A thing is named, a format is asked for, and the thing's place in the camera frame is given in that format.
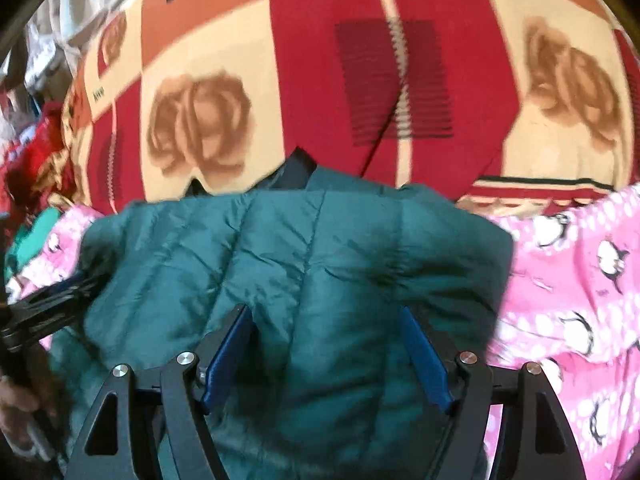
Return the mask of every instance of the teal jacket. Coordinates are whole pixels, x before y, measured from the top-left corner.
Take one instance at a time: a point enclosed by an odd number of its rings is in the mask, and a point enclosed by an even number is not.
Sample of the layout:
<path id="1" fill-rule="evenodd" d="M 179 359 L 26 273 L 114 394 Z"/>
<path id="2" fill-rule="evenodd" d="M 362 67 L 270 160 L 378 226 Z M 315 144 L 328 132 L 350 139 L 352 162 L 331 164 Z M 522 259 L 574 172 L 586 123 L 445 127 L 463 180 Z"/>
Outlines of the teal jacket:
<path id="1" fill-rule="evenodd" d="M 165 364 L 247 304 L 252 339 L 208 421 L 231 480 L 423 479 L 443 428 L 399 337 L 420 304 L 460 349 L 484 353 L 511 237 L 425 187 L 317 169 L 305 190 L 136 204 L 98 220 L 80 267 L 112 279 L 56 334 L 72 448 L 112 367 Z M 168 442 L 166 479 L 177 477 Z"/>

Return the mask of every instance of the beige square pattern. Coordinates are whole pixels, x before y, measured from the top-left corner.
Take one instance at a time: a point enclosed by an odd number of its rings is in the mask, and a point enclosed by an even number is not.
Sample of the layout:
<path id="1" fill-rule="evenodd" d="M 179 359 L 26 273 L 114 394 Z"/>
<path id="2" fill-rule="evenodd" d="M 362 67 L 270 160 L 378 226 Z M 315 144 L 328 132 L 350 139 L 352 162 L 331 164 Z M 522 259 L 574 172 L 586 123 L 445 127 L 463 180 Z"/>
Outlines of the beige square pattern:
<path id="1" fill-rule="evenodd" d="M 84 83 L 94 121 L 135 81 L 142 71 L 142 0 L 132 0 L 126 9 L 127 28 L 120 48 L 120 57 L 98 76 L 100 37 L 86 54 Z"/>
<path id="2" fill-rule="evenodd" d="M 504 143 L 502 175 L 567 180 L 588 177 L 617 189 L 625 186 L 633 153 L 632 111 L 625 70 L 609 23 L 569 0 L 492 2 L 522 102 L 520 115 Z M 609 76 L 619 97 L 622 116 L 622 135 L 612 150 L 594 150 L 585 124 L 560 125 L 530 101 L 525 27 L 526 20 L 536 17 L 564 34 L 572 47 L 593 56 Z"/>
<path id="3" fill-rule="evenodd" d="M 250 101 L 250 145 L 242 174 L 212 187 L 194 168 L 188 176 L 167 176 L 149 156 L 150 114 L 160 85 L 168 78 L 194 80 L 225 73 L 242 83 Z M 185 35 L 146 68 L 142 78 L 140 157 L 146 199 L 182 196 L 192 178 L 215 194 L 247 190 L 284 161 L 280 93 L 271 33 L 269 0 L 236 9 Z"/>

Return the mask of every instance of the blue clip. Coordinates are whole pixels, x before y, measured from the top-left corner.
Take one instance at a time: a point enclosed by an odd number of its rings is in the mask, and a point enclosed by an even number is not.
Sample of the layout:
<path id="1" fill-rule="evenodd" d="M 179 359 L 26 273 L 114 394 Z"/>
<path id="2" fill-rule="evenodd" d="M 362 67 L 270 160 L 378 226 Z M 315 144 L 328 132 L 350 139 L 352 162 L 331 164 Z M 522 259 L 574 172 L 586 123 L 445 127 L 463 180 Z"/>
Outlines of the blue clip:
<path id="1" fill-rule="evenodd" d="M 414 313 L 418 318 L 423 317 L 419 310 L 408 306 L 400 310 L 400 330 L 404 346 L 429 402 L 436 404 L 444 413 L 449 413 L 456 400 L 449 390 L 449 373 L 431 341 L 434 337 L 433 330 L 428 328 L 425 319 L 418 321 Z"/>
<path id="2" fill-rule="evenodd" d="M 245 305 L 237 306 L 223 319 L 220 329 L 205 336 L 198 347 L 205 348 L 202 354 L 196 350 L 203 364 L 207 363 L 206 354 L 213 354 L 207 367 L 201 401 L 206 413 L 225 403 L 253 328 L 251 309 Z"/>

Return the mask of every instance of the pink blanket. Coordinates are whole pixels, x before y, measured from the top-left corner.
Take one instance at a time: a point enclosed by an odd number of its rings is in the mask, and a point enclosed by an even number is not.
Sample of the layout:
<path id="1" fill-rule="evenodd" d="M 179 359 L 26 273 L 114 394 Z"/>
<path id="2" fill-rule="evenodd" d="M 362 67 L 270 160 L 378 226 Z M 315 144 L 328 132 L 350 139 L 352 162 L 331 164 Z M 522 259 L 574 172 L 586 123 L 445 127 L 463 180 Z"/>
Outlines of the pink blanket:
<path id="1" fill-rule="evenodd" d="M 487 360 L 537 360 L 569 419 L 589 480 L 618 476 L 640 431 L 640 186 L 533 219 L 490 218 L 516 247 Z M 485 446 L 493 462 L 501 407 Z"/>
<path id="2" fill-rule="evenodd" d="M 82 235 L 102 215 L 90 207 L 76 204 L 53 226 L 42 252 L 7 284 L 10 302 L 26 298 L 44 286 L 66 280 L 76 269 Z M 49 348 L 51 338 L 41 341 Z"/>

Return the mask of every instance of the white cloth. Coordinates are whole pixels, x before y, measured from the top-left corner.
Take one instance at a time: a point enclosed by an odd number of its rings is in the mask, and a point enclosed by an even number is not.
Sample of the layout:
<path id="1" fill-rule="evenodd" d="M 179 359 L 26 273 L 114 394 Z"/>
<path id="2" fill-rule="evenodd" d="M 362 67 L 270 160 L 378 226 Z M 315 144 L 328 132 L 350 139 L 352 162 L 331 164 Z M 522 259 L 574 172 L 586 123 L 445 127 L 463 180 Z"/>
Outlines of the white cloth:
<path id="1" fill-rule="evenodd" d="M 53 34 L 39 34 L 33 19 L 27 23 L 26 38 L 29 59 L 24 73 L 24 85 L 32 88 L 56 57 L 56 41 Z"/>
<path id="2" fill-rule="evenodd" d="M 111 11 L 121 0 L 46 0 L 32 23 L 36 34 L 51 38 L 65 53 L 66 63 L 75 76 L 87 44 L 100 31 Z"/>

